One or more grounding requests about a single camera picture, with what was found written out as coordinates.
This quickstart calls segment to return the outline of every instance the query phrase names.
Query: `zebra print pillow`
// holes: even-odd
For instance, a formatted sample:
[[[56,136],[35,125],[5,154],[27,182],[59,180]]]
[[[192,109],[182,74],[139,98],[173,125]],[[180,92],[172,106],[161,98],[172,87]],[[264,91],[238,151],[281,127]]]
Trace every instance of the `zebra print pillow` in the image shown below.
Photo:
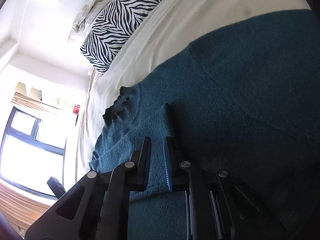
[[[112,0],[97,16],[81,53],[105,73],[143,19],[162,0]]]

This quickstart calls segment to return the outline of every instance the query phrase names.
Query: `curtain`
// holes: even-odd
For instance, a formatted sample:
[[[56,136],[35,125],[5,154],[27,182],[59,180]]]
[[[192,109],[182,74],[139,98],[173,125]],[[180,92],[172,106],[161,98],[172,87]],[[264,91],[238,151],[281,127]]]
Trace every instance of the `curtain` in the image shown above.
[[[76,114],[66,112],[53,106],[46,105],[42,102],[29,98],[18,92],[15,92],[11,100],[11,103],[18,109],[26,112],[27,114],[31,114],[42,120],[52,119],[56,117],[75,122],[77,117]]]
[[[49,205],[27,198],[0,182],[0,210],[10,223],[28,229],[49,208]]]

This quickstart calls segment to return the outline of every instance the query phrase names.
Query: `white bedsheet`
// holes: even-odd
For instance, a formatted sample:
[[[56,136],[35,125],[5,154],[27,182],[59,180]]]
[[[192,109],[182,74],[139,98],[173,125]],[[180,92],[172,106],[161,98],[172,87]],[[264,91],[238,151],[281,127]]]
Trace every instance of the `white bedsheet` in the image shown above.
[[[109,70],[92,77],[81,120],[78,179],[88,162],[104,121],[102,115],[120,87],[142,81],[153,69],[198,37],[256,15],[285,9],[309,9],[305,0],[164,0],[123,46]]]

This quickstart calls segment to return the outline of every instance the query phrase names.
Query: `metal bar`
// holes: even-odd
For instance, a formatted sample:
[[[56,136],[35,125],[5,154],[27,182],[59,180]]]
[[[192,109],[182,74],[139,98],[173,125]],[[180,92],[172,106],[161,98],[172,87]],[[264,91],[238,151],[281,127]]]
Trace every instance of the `metal bar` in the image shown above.
[[[124,224],[128,224],[128,205],[123,205],[124,201],[129,202],[129,188],[125,185],[126,173],[136,169],[137,165],[126,167],[127,163],[117,166],[111,175],[109,188],[106,194],[104,209],[97,232],[97,240],[126,240],[127,235],[123,235],[121,230],[125,229]]]
[[[235,201],[230,192],[230,181],[226,171],[218,171],[217,178],[222,190],[225,203],[228,208],[232,226],[230,227],[230,239],[243,239],[243,229],[241,227],[240,215],[236,208]]]
[[[192,240],[216,240],[208,189],[201,170],[191,165],[185,170],[189,174],[190,218]]]
[[[223,238],[222,227],[221,227],[221,221],[220,221],[220,216],[219,216],[218,207],[217,207],[217,201],[216,201],[215,196],[213,195],[212,191],[210,191],[210,197],[211,197],[211,203],[212,203],[212,209],[213,209],[215,222],[217,225],[218,238],[222,239]]]
[[[38,132],[38,127],[39,127],[39,123],[41,122],[41,119],[36,118],[34,124],[33,124],[33,128],[32,128],[32,132],[31,132],[31,140],[35,141],[36,140],[36,136],[37,136],[37,132]]]
[[[171,176],[172,178],[174,178],[175,170],[178,166],[177,166],[176,156],[175,156],[176,152],[174,152],[173,150],[172,139],[169,136],[165,138],[165,147],[167,147],[167,155],[168,155],[169,163],[171,166],[171,173],[172,173]]]
[[[186,212],[187,212],[187,240],[191,240],[189,193],[185,191],[185,194],[186,194]]]
[[[150,158],[151,158],[151,140],[145,137],[143,140],[142,148],[139,155],[139,162],[137,164],[137,181],[136,186],[141,185],[140,191],[147,189]]]
[[[51,153],[55,153],[55,154],[58,154],[58,155],[64,155],[65,154],[65,149],[61,149],[61,148],[58,148],[58,147],[55,147],[55,146],[52,146],[52,145],[49,145],[49,144],[45,144],[45,143],[42,143],[42,142],[39,142],[39,141],[31,141],[29,140],[29,136],[25,136],[24,134],[20,134],[19,132],[16,132],[14,129],[8,129],[6,131],[6,133],[8,135],[11,135],[12,137],[15,137],[16,139],[24,142],[24,143],[27,143],[31,146],[34,146],[34,147],[37,147],[39,149],[42,149],[42,150],[45,150],[47,152],[51,152]]]

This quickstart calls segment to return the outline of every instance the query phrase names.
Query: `teal sweater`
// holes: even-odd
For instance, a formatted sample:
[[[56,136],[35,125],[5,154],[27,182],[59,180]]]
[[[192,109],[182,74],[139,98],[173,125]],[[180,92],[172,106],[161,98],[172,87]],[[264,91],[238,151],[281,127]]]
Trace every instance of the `teal sweater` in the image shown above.
[[[165,136],[200,168],[227,170],[290,233],[301,226],[320,197],[319,65],[313,13],[280,11],[215,30],[121,88],[90,167],[111,171],[151,137],[148,189],[131,195],[129,239],[186,237],[184,194],[166,186]]]

